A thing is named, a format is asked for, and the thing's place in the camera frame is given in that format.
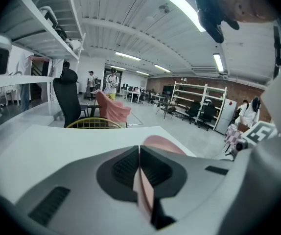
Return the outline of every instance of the man in white shirt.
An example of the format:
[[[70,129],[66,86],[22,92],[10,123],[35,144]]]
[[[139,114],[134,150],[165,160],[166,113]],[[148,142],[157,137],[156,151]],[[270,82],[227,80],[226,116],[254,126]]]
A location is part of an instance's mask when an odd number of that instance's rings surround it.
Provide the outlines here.
[[[257,96],[250,102],[248,107],[242,108],[239,113],[239,117],[235,120],[235,124],[245,124],[248,127],[253,126],[255,123],[259,121],[260,117],[260,100]]]
[[[94,86],[95,86],[95,78],[94,78],[94,72],[91,70],[90,71],[90,76],[88,77],[88,87],[90,88],[91,91],[91,98],[90,100],[93,100],[93,94],[92,92],[94,91]]]
[[[139,96],[140,96],[140,94],[141,94],[141,91],[139,90],[139,88],[138,88],[138,87],[135,87],[134,92],[137,92],[137,93],[138,93],[138,94],[133,94],[133,101],[136,101],[136,102],[137,102],[138,97],[139,97]]]
[[[117,93],[117,86],[119,84],[119,79],[116,76],[116,69],[111,68],[111,75],[109,75],[106,79],[106,83],[109,83],[110,88],[107,92],[107,97],[115,100],[116,99],[116,93]]]
[[[33,53],[27,50],[23,50],[18,63],[18,71],[25,76],[31,76],[32,61],[36,62],[48,62],[49,59],[44,57],[34,57]],[[29,85],[21,84],[20,97],[21,97],[21,111],[27,111],[29,107]]]

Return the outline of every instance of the pink chair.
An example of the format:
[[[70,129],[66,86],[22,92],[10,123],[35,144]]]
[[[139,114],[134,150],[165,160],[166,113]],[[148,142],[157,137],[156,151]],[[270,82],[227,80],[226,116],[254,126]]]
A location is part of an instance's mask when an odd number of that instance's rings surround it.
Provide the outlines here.
[[[126,118],[131,112],[131,107],[123,106],[121,102],[111,100],[100,90],[96,92],[96,99],[98,105],[101,106],[99,110],[102,118],[109,119],[113,122],[125,122],[127,128]]]

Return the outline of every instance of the computer monitor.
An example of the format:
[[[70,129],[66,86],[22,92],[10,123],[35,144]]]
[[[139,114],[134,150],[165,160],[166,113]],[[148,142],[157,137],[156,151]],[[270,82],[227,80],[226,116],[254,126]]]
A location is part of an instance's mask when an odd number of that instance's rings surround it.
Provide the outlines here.
[[[174,86],[165,85],[162,91],[162,95],[171,96],[173,93]]]

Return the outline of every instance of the white shelf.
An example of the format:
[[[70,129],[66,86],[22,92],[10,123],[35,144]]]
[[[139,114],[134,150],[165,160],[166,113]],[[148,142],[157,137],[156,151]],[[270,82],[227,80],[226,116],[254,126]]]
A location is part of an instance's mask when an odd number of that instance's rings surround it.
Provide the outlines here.
[[[179,106],[185,107],[187,108],[188,106],[184,105],[184,104],[178,104]]]
[[[188,98],[184,98],[184,97],[181,97],[181,96],[173,96],[175,98],[179,98],[179,99],[184,99],[186,101],[190,101],[190,102],[194,102],[194,100],[191,100],[191,99],[188,99]]]
[[[11,0],[0,16],[0,32],[12,44],[49,58],[75,58],[32,0]]]
[[[181,91],[181,90],[174,90],[175,92],[181,92],[181,93],[187,93],[187,94],[192,94],[192,95],[198,95],[198,96],[203,96],[200,93],[196,93],[196,92],[187,92],[187,91]]]
[[[43,6],[49,6],[52,9],[58,24],[66,32],[67,38],[83,39],[74,0],[39,0],[37,7]]]
[[[52,82],[54,77],[48,76],[6,76],[0,75],[0,88],[17,84],[32,84],[32,83],[48,83]]]
[[[208,105],[208,104],[204,103],[204,105]],[[215,108],[216,108],[217,110],[221,110],[221,108],[219,108],[219,107],[216,107],[216,106],[215,106]]]
[[[216,87],[209,87],[209,86],[207,86],[207,89],[209,89],[211,91],[215,91],[215,92],[221,92],[221,93],[225,92],[225,89],[220,89],[220,88],[216,88]]]
[[[205,86],[204,85],[195,85],[195,84],[178,84],[175,83],[175,86],[186,86],[186,87],[191,87],[191,88],[198,88],[198,89],[203,89]]]
[[[212,98],[212,99],[215,99],[215,100],[220,100],[220,101],[223,100],[222,98],[219,98],[219,97],[216,97],[216,96],[209,96],[209,95],[206,95],[206,97],[209,97],[209,98]]]
[[[204,113],[204,112],[201,112],[201,113]],[[217,119],[217,117],[216,117],[216,116],[213,116],[213,118]]]
[[[210,126],[210,127],[214,128],[214,124],[211,124],[211,123],[209,123],[209,122],[207,122],[206,124],[207,124],[208,126]]]

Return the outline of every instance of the pink cloth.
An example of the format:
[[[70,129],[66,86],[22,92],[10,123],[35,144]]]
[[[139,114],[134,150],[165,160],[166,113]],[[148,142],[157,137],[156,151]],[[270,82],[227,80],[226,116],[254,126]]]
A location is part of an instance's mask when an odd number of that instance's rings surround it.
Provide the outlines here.
[[[185,152],[182,151],[178,146],[176,146],[174,143],[161,136],[157,136],[157,135],[149,136],[142,144],[146,146],[152,146],[162,150],[186,155]]]
[[[131,107],[123,106],[121,102],[114,101],[106,96],[102,91],[96,92],[96,99],[100,108],[100,116],[113,122],[127,122],[127,116],[131,112]]]

